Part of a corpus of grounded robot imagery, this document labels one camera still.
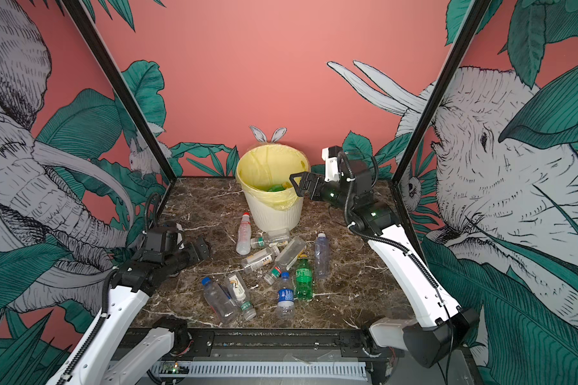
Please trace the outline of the clear bottle blue cap bird label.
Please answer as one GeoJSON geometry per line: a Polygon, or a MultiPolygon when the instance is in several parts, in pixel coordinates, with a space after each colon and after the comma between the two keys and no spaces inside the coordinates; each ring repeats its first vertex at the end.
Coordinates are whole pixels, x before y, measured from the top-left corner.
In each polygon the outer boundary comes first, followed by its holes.
{"type": "Polygon", "coordinates": [[[223,287],[209,277],[202,279],[204,298],[223,326],[230,325],[239,315],[239,308],[223,287]]]}

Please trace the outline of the green Sprite bottle Chinese label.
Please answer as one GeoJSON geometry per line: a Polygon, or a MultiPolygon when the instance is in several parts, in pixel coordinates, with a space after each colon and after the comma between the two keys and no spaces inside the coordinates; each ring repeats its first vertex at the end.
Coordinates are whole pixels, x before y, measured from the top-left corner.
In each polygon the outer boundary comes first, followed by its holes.
{"type": "Polygon", "coordinates": [[[284,191],[284,190],[286,190],[286,189],[287,189],[287,187],[286,187],[284,184],[275,184],[275,185],[271,186],[267,191],[270,192],[270,193],[271,193],[271,192],[272,192],[272,193],[275,193],[275,192],[277,193],[277,192],[284,191]]]}

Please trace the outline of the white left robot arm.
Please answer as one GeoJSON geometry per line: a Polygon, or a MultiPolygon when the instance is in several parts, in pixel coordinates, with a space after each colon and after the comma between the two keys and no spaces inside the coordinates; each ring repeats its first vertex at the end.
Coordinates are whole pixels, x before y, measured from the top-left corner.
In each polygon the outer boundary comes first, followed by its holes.
{"type": "Polygon", "coordinates": [[[165,316],[122,359],[112,362],[133,320],[159,286],[169,276],[207,260],[210,245],[199,237],[171,251],[146,246],[139,252],[140,258],[104,279],[101,309],[49,384],[135,384],[163,356],[190,352],[194,338],[186,320],[165,316]]]}

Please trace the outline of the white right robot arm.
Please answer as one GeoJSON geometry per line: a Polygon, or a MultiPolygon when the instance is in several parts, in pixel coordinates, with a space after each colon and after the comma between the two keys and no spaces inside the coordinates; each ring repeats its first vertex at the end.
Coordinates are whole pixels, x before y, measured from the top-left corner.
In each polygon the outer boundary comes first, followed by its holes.
{"type": "Polygon", "coordinates": [[[462,307],[433,276],[412,246],[398,216],[373,195],[366,176],[326,181],[315,173],[290,176],[295,192],[344,211],[348,229],[365,240],[388,267],[412,306],[415,319],[382,319],[369,327],[381,347],[408,351],[422,367],[438,364],[478,325],[478,313],[462,307]]]}

